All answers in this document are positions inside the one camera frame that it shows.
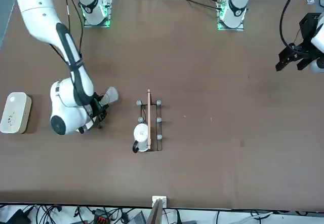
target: white mug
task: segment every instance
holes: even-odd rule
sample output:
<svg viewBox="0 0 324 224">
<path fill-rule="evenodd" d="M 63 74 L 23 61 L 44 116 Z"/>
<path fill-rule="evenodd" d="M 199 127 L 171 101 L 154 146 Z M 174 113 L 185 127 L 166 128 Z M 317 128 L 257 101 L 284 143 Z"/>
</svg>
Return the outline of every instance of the white mug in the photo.
<svg viewBox="0 0 324 224">
<path fill-rule="evenodd" d="M 133 152 L 145 152 L 148 150 L 148 126 L 146 124 L 138 124 L 134 129 Z"/>
</svg>

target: white speaker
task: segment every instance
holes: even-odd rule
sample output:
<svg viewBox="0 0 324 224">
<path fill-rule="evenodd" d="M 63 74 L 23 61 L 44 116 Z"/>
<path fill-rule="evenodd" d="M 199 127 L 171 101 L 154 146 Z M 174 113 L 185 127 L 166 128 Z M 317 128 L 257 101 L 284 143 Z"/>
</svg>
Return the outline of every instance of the white speaker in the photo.
<svg viewBox="0 0 324 224">
<path fill-rule="evenodd" d="M 115 87 L 111 86 L 106 91 L 103 98 L 100 100 L 101 105 L 112 104 L 113 102 L 118 100 L 118 92 Z"/>
<path fill-rule="evenodd" d="M 22 134 L 27 127 L 30 108 L 31 99 L 26 93 L 10 93 L 2 114 L 0 131 L 6 134 Z"/>
</svg>

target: white box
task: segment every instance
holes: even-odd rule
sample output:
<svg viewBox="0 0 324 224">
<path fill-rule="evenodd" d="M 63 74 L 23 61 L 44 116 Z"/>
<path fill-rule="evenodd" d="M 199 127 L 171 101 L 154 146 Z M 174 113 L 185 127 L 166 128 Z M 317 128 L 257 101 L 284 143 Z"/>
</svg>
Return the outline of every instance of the white box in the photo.
<svg viewBox="0 0 324 224">
<path fill-rule="evenodd" d="M 2 114 L 0 131 L 5 134 L 22 134 L 27 127 L 30 108 L 31 99 L 26 93 L 10 93 Z"/>
</svg>

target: black strip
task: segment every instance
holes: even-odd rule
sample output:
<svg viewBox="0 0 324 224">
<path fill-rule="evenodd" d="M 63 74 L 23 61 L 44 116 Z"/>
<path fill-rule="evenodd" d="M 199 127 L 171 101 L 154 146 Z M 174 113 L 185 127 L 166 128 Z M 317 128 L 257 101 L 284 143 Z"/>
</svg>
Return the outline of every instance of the black strip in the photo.
<svg viewBox="0 0 324 224">
<path fill-rule="evenodd" d="M 69 30 L 67 29 L 67 27 L 62 24 L 62 23 L 57 23 L 56 24 L 56 31 L 57 34 L 61 40 L 62 46 L 64 48 L 64 51 L 66 53 L 66 56 L 68 58 L 67 64 L 69 65 L 69 69 L 71 72 L 74 73 L 74 90 L 73 90 L 73 95 L 74 95 L 74 99 L 75 102 L 77 103 L 78 106 L 82 106 L 82 105 L 88 105 L 90 104 L 90 101 L 93 99 L 93 95 L 92 96 L 88 96 L 84 90 L 83 90 L 83 85 L 82 85 L 82 80 L 81 80 L 81 75 L 80 72 L 78 70 L 79 68 L 79 61 L 75 61 L 73 53 L 71 51 L 71 48 L 69 46 L 69 43 L 66 39 L 66 34 L 69 34 L 72 42 L 75 46 L 73 37 L 71 36 Z"/>
<path fill-rule="evenodd" d="M 91 14 L 93 12 L 93 9 L 97 6 L 99 0 L 93 0 L 93 2 L 89 5 L 81 4 L 82 8 L 85 12 L 88 14 Z"/>
<path fill-rule="evenodd" d="M 233 14 L 235 17 L 240 16 L 244 12 L 245 8 L 247 7 L 245 5 L 243 8 L 238 8 L 233 4 L 232 0 L 228 0 L 228 4 L 229 4 L 229 8 L 233 11 Z"/>
<path fill-rule="evenodd" d="M 134 142 L 134 144 L 133 144 L 133 152 L 134 152 L 134 153 L 137 153 L 138 150 L 139 150 L 139 148 L 137 147 L 137 145 L 138 145 L 138 141 L 135 140 L 135 142 Z"/>
</svg>

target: brown tabletop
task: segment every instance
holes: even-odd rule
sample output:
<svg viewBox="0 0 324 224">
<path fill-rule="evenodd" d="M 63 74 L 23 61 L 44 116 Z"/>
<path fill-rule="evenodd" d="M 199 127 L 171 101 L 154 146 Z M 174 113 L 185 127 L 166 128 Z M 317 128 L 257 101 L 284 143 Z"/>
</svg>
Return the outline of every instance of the brown tabletop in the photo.
<svg viewBox="0 0 324 224">
<path fill-rule="evenodd" d="M 65 22 L 64 0 L 54 1 Z M 115 86 L 120 101 L 102 129 L 68 136 L 49 121 L 50 86 L 68 68 L 16 7 L 0 51 L 0 107 L 13 91 L 33 105 L 26 133 L 0 134 L 0 200 L 150 206 L 165 195 L 170 207 L 323 211 L 324 76 L 275 71 L 286 1 L 250 0 L 235 32 L 184 0 L 118 0 L 110 29 L 85 30 L 83 57 L 96 91 Z M 287 41 L 310 11 L 292 1 Z M 79 31 L 72 13 L 76 42 Z M 148 88 L 164 105 L 164 149 L 134 154 L 136 101 Z"/>
</svg>

